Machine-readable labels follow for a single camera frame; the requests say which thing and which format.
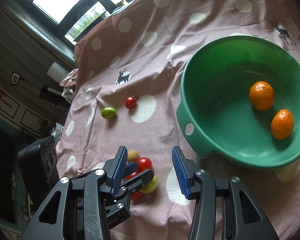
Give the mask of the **yellow green fruit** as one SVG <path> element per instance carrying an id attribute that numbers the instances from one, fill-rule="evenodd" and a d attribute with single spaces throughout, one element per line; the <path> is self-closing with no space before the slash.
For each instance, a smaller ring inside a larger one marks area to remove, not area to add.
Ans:
<path id="1" fill-rule="evenodd" d="M 153 192 L 158 186 L 158 179 L 157 176 L 154 175 L 153 179 L 147 183 L 141 190 L 140 192 L 143 194 L 148 194 Z"/>

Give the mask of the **green lime fruit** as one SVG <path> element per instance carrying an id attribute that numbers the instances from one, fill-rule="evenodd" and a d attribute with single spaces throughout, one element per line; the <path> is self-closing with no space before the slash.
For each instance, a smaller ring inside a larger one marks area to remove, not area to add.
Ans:
<path id="1" fill-rule="evenodd" d="M 116 114 L 117 114 L 116 109 L 111 106 L 104 107 L 104 109 L 102 109 L 101 111 L 102 118 L 107 120 L 114 118 Z"/>

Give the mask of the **orange mandarin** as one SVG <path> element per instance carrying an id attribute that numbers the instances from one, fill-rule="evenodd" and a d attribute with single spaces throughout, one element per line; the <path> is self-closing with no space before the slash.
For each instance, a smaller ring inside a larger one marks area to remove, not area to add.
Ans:
<path id="1" fill-rule="evenodd" d="M 255 109 L 267 111 L 274 104 L 275 92 L 269 83 L 258 81 L 249 90 L 249 100 Z"/>
<path id="2" fill-rule="evenodd" d="M 273 117 L 270 125 L 272 136 L 277 140 L 285 140 L 292 133 L 294 128 L 294 118 L 287 109 L 279 110 Z"/>

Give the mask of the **green plastic bowl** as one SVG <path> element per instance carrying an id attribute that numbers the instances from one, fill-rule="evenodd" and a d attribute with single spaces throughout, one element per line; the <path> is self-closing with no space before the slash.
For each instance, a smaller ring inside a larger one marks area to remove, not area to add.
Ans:
<path id="1" fill-rule="evenodd" d="M 249 90 L 265 81 L 275 92 L 273 106 L 255 109 Z M 177 120 L 200 157 L 218 153 L 253 168 L 279 168 L 300 157 L 300 64 L 278 45 L 252 36 L 230 36 L 198 50 L 186 64 L 180 84 Z M 289 110 L 294 128 L 285 140 L 270 130 L 273 117 Z"/>

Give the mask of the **far red cherry tomato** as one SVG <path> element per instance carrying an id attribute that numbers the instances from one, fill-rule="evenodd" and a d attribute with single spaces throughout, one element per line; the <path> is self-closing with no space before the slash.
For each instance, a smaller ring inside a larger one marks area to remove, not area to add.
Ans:
<path id="1" fill-rule="evenodd" d="M 135 96 L 130 96 L 125 100 L 125 107 L 127 109 L 134 109 L 137 106 L 137 99 Z"/>

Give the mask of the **black floor lamp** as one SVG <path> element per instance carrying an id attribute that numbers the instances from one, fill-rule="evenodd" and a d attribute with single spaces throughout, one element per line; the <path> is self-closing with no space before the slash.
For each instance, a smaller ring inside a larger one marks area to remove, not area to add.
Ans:
<path id="1" fill-rule="evenodd" d="M 69 107 L 70 103 L 62 96 L 62 92 L 56 89 L 53 89 L 49 86 L 41 86 L 37 83 L 34 83 L 24 77 L 20 76 L 18 73 L 12 73 L 11 75 L 11 85 L 16 86 L 19 81 L 24 81 L 40 89 L 39 98 L 53 103 L 55 106 Z"/>

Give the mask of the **pink crumpled cloth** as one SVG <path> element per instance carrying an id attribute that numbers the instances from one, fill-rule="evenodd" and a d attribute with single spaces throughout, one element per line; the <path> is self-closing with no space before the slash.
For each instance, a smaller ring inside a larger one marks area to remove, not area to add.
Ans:
<path id="1" fill-rule="evenodd" d="M 73 87 L 77 83 L 78 78 L 78 68 L 72 70 L 60 83 L 63 88 Z"/>

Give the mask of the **pink polka dot cloth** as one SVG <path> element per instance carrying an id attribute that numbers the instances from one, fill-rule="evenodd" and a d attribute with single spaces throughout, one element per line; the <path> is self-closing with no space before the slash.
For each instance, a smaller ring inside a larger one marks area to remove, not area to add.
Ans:
<path id="1" fill-rule="evenodd" d="M 180 80 L 190 57 L 221 37 L 250 35 L 278 44 L 300 62 L 300 10 L 293 0 L 135 0 L 95 26 L 76 46 L 76 96 L 57 144 L 60 176 L 101 168 L 123 145 L 149 157 L 157 189 L 132 202 L 112 239 L 187 239 L 194 202 L 181 194 L 171 162 L 178 145 L 211 175 L 238 176 L 281 239 L 300 236 L 300 158 L 255 170 L 220 155 L 202 159 L 177 122 Z M 137 106 L 125 107 L 135 96 Z M 112 119 L 102 118 L 114 107 Z"/>

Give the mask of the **window frame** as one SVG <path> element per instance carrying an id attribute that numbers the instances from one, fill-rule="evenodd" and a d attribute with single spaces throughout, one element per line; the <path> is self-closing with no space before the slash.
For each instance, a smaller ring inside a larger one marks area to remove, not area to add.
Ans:
<path id="1" fill-rule="evenodd" d="M 69 49 L 95 25 L 134 0 L 12 0 Z"/>

